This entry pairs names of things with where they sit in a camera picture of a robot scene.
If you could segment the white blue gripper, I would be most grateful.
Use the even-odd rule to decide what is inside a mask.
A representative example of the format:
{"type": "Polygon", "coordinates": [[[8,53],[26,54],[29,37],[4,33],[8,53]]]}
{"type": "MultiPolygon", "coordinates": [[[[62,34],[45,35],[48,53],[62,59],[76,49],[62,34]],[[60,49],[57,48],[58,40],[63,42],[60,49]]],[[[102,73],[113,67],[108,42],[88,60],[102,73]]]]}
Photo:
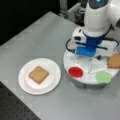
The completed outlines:
{"type": "Polygon", "coordinates": [[[83,32],[83,28],[77,27],[72,34],[71,47],[77,55],[109,57],[114,54],[117,42],[105,40],[102,37],[87,37],[83,32]]]}

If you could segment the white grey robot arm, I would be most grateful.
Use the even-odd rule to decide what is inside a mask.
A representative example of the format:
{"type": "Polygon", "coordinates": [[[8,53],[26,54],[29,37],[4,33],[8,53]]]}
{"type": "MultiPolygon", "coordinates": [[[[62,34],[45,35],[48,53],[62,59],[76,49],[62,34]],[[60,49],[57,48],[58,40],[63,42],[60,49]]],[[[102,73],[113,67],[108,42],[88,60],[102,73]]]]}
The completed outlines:
{"type": "Polygon", "coordinates": [[[72,52],[88,57],[112,56],[116,43],[105,39],[111,26],[120,27],[120,0],[88,0],[84,26],[76,28],[72,36],[72,52]]]}

